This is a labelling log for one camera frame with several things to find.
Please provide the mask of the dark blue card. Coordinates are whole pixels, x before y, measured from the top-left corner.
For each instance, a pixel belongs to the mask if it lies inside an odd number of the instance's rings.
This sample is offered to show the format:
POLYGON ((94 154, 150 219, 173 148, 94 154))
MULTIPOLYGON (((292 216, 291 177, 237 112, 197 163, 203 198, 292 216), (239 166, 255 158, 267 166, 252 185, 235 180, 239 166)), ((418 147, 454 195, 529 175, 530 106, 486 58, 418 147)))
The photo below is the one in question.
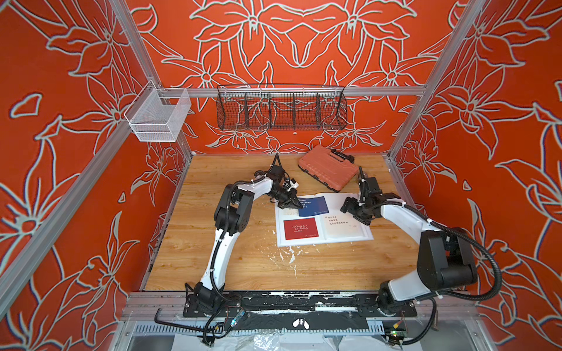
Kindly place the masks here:
POLYGON ((300 217, 320 216, 329 213, 324 196, 320 197, 299 197, 302 207, 298 210, 300 217))

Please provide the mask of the red photo card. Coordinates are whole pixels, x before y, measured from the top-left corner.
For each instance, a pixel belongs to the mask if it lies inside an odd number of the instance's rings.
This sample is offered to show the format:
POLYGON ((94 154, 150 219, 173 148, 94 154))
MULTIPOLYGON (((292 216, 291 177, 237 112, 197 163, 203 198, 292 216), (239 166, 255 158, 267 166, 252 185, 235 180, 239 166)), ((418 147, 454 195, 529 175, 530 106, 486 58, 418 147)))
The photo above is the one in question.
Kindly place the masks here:
POLYGON ((285 240, 318 238, 318 227, 313 218, 291 219, 283 222, 285 240))

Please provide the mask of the cream card small text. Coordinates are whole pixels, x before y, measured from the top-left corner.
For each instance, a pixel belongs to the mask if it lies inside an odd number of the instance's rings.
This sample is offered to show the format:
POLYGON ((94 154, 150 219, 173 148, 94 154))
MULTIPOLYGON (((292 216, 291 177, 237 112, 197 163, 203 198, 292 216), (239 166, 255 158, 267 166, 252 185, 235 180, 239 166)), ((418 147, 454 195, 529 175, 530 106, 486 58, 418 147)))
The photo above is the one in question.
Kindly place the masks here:
POLYGON ((328 241, 353 241, 365 237, 362 224, 349 214, 326 214, 320 218, 320 223, 328 241))

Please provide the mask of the white photo album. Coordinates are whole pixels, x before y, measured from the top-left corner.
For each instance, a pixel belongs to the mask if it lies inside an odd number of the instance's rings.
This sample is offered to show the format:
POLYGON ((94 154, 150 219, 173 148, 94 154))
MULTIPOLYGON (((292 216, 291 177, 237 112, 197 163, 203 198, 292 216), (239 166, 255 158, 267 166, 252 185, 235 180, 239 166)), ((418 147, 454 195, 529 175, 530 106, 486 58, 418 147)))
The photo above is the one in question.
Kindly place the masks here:
POLYGON ((351 193, 318 193, 300 197, 301 209, 275 207, 278 247, 371 241, 371 229, 341 212, 351 193))

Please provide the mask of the white card red text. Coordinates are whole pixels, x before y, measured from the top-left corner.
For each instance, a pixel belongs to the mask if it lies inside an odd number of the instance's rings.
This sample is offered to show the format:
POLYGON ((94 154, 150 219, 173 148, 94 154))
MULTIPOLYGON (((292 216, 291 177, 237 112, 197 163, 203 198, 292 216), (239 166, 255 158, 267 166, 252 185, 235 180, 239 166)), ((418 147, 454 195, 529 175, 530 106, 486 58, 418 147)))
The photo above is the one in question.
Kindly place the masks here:
POLYGON ((298 218, 299 217, 299 210, 298 209, 280 209, 280 215, 287 218, 298 218))

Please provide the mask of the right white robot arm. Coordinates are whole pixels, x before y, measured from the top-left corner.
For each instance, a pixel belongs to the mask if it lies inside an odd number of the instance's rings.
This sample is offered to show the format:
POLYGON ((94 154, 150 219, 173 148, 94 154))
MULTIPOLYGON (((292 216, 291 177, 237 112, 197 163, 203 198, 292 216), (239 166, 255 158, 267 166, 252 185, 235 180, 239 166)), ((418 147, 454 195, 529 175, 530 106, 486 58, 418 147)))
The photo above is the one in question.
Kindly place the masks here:
POLYGON ((430 219, 396 194, 383 194, 381 199, 369 200, 347 197, 340 210, 364 225, 374 219, 386 219, 419 245, 415 270, 381 284, 376 306, 382 314, 392 316, 413 301, 440 295, 465 301, 487 301, 500 293, 503 284, 501 268, 482 244, 460 229, 430 219), (493 284, 488 291, 478 295, 456 292, 456 288, 479 281, 474 250, 490 263, 493 284))

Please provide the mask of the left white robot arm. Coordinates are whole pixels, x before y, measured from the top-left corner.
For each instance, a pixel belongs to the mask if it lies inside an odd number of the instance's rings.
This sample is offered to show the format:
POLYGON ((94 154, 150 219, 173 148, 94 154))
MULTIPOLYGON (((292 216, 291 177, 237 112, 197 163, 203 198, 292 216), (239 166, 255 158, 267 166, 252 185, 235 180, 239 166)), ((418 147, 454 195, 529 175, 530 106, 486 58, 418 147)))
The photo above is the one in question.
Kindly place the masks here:
POLYGON ((240 234, 246 229, 254 202, 267 196, 280 209, 300 209, 298 183, 286 173, 259 173, 253 180, 237 181, 225 187, 214 214, 215 241, 206 270, 194 288, 193 299, 201 309, 218 310, 236 298, 224 294, 228 263, 240 234))

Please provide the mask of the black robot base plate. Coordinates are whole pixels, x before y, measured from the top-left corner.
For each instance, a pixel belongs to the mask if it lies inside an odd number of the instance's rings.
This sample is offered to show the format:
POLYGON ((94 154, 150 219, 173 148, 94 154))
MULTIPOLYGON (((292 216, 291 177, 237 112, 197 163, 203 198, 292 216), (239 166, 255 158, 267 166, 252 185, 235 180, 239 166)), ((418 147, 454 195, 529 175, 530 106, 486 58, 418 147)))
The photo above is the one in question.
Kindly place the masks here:
POLYGON ((356 312, 361 317, 416 317, 412 303, 393 314, 382 313, 376 304, 376 292, 351 291, 263 291, 226 292, 227 301, 213 292, 189 292, 186 296, 185 317, 210 316, 219 312, 243 309, 246 312, 356 312))

